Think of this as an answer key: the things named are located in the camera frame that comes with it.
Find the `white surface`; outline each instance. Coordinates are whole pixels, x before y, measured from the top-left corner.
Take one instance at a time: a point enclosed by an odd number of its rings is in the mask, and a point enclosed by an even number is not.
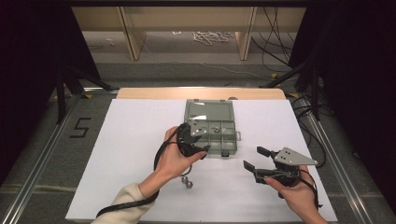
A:
[[[94,219],[109,206],[120,188],[142,181],[152,171],[165,131],[183,122],[185,100],[113,100],[66,218]],[[196,162],[186,189],[180,179],[165,185],[142,220],[169,222],[300,221],[269,186],[256,184],[243,160],[256,168],[274,169],[257,146],[278,151],[289,147],[310,157],[287,100],[233,101],[236,130],[242,141],[229,159],[206,157]],[[315,167],[319,212],[336,221]]]

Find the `white sleeve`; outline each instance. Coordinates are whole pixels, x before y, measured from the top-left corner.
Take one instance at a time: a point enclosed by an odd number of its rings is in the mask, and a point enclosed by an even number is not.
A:
[[[144,200],[142,193],[138,187],[138,184],[131,184],[122,188],[117,195],[116,199],[112,203],[130,203],[135,201]],[[119,211],[104,213],[97,217],[92,224],[132,224],[137,223],[139,219],[154,205],[154,203],[149,203],[139,207],[132,207],[127,209],[122,209]]]

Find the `gray plastic box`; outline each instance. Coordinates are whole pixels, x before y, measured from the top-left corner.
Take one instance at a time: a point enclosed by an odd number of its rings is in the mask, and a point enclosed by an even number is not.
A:
[[[210,145],[208,154],[228,157],[237,150],[233,102],[224,100],[187,100],[184,120],[194,120],[209,132],[195,144]]]

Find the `black strap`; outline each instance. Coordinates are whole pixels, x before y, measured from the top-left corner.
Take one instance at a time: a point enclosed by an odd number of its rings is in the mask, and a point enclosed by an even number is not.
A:
[[[158,149],[157,154],[155,155],[155,159],[154,159],[154,170],[157,168],[158,161],[160,160],[160,157],[163,154],[163,152],[165,151],[166,147],[169,144],[174,144],[175,143],[175,142],[171,142],[171,139],[173,138],[173,136],[175,136],[175,134],[177,134],[184,127],[183,125],[185,125],[185,124],[183,123],[180,126],[178,126],[177,129],[169,136],[169,138],[166,139],[166,141],[163,142],[163,144],[160,146],[160,149]],[[119,204],[115,204],[115,205],[110,205],[110,206],[105,207],[102,210],[100,210],[98,212],[98,214],[96,215],[96,217],[99,217],[102,214],[108,213],[108,212],[114,212],[114,211],[118,211],[118,210],[122,210],[122,209],[138,207],[138,206],[143,206],[143,205],[146,205],[146,204],[149,204],[149,203],[153,203],[157,199],[159,194],[160,194],[160,191],[158,190],[151,197],[149,197],[149,198],[147,198],[145,200],[140,200],[140,201],[135,201],[135,202],[130,202],[130,203],[119,203]]]
[[[304,179],[302,179],[301,177],[298,176],[298,178],[299,178],[303,183],[305,183],[309,188],[311,188],[312,191],[314,192],[314,196],[315,196],[315,199],[314,199],[315,207],[316,207],[317,209],[319,209],[319,208],[322,206],[322,204],[319,204],[319,201],[318,201],[318,190],[317,190],[317,184],[315,183],[314,177],[312,177],[312,175],[309,174],[309,173],[308,173],[307,171],[305,171],[305,170],[300,170],[300,172],[307,173],[307,174],[311,177],[312,181],[314,181],[314,185],[311,185],[311,184],[308,183],[306,180],[304,180]]]

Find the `hand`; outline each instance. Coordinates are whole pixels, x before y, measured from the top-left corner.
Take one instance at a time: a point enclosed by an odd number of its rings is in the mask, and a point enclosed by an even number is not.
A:
[[[164,141],[171,136],[176,128],[173,127],[166,131]],[[190,157],[184,157],[178,149],[176,140],[177,135],[175,134],[170,141],[174,143],[169,144],[163,151],[155,171],[139,184],[139,189],[145,198],[149,198],[169,180],[182,175],[187,168],[206,155],[206,152],[202,151]]]
[[[308,168],[306,166],[300,166],[300,170],[305,171],[300,172],[302,179],[312,185],[313,180],[309,174],[306,173],[308,172]],[[287,188],[271,177],[265,177],[264,181],[273,189],[276,189],[280,194],[282,194],[289,208],[306,224],[327,223],[326,220],[319,214],[318,209],[315,207],[314,192],[305,183],[299,182],[296,186]]]
[[[166,131],[164,141],[170,137],[176,128],[177,127],[173,127]],[[193,163],[200,160],[206,154],[205,152],[199,152],[190,157],[184,157],[180,153],[176,141],[177,135],[175,134],[170,141],[171,144],[163,151],[155,170],[163,176],[167,176],[169,180],[182,175]]]

